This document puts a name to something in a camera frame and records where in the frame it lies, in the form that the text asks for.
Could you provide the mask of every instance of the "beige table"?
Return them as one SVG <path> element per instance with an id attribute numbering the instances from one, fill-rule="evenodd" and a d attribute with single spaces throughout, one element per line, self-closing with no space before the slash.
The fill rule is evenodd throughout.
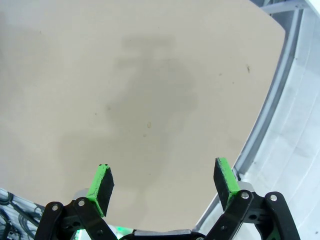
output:
<path id="1" fill-rule="evenodd" d="M 1 1 L 0 187 L 67 204 L 108 163 L 110 224 L 192 228 L 283 39 L 248 0 Z"/>

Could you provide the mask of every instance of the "silver screw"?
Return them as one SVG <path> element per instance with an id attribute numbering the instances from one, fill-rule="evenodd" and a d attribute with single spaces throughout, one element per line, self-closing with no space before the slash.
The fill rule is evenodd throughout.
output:
<path id="1" fill-rule="evenodd" d="M 78 204 L 79 204 L 80 207 L 82 207 L 83 205 L 85 205 L 85 201 L 80 200 L 80 201 L 78 202 Z"/>
<path id="2" fill-rule="evenodd" d="M 53 210 L 53 211 L 57 211 L 57 210 L 58 210 L 58 205 L 57 205 L 57 204 L 53 205 L 53 206 L 52 206 L 52 210 Z"/>
<path id="3" fill-rule="evenodd" d="M 241 193 L 241 197 L 243 199 L 248 199 L 249 198 L 249 194 L 246 191 L 244 191 L 243 193 Z"/>
<path id="4" fill-rule="evenodd" d="M 276 195 L 271 195 L 271 196 L 270 196 L 270 199 L 271 199 L 271 201 L 274 201 L 274 202 L 275 202 L 275 201 L 277 201 L 278 198 L 277 198 Z"/>

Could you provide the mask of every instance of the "screw head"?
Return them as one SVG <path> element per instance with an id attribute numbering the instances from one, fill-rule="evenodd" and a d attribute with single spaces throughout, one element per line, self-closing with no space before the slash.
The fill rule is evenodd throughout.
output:
<path id="1" fill-rule="evenodd" d="M 243 199 L 248 199 L 249 198 L 249 194 L 246 191 L 244 191 L 243 193 L 241 193 L 241 197 Z"/>
<path id="2" fill-rule="evenodd" d="M 58 205 L 57 205 L 57 204 L 53 205 L 53 206 L 52 206 L 52 210 L 53 210 L 53 211 L 57 211 L 57 210 L 58 210 Z"/>
<path id="3" fill-rule="evenodd" d="M 79 204 L 80 207 L 82 207 L 83 205 L 85 205 L 85 201 L 80 200 L 80 201 L 78 202 L 78 204 Z"/>
<path id="4" fill-rule="evenodd" d="M 270 199 L 271 199 L 271 201 L 274 201 L 274 202 L 275 202 L 275 201 L 277 201 L 278 198 L 277 198 L 276 195 L 271 195 L 271 196 L 270 196 Z"/>

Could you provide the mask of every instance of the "green gripper pad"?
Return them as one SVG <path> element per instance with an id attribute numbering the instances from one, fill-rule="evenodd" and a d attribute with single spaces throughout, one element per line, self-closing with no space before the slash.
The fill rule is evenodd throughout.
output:
<path id="1" fill-rule="evenodd" d="M 215 159 L 213 180 L 222 208 L 225 210 L 232 197 L 241 190 L 226 158 L 218 157 Z"/>
<path id="2" fill-rule="evenodd" d="M 100 164 L 86 197 L 96 205 L 101 217 L 107 215 L 107 209 L 114 185 L 110 167 L 107 164 Z"/>

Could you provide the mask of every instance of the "green tape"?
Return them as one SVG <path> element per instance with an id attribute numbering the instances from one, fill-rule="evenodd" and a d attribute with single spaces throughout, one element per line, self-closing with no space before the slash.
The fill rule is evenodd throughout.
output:
<path id="1" fill-rule="evenodd" d="M 110 167 L 107 164 L 101 164 L 99 165 L 98 169 L 95 172 L 92 184 L 89 188 L 88 193 L 86 194 L 86 198 L 89 199 L 92 203 L 94 203 L 98 209 L 99 214 L 101 215 L 101 217 L 104 216 L 104 213 L 98 203 L 98 193 L 99 193 L 99 188 L 100 188 L 100 184 L 101 181 L 103 180 L 104 176 L 106 175 L 106 171 L 109 169 Z"/>
<path id="2" fill-rule="evenodd" d="M 226 182 L 229 196 L 228 196 L 228 204 L 230 203 L 230 199 L 237 194 L 241 189 L 237 183 L 237 180 L 235 178 L 234 173 L 231 170 L 231 167 L 229 166 L 229 163 L 225 157 L 217 158 L 217 162 L 220 166 L 220 169 L 222 171 L 224 180 Z"/>

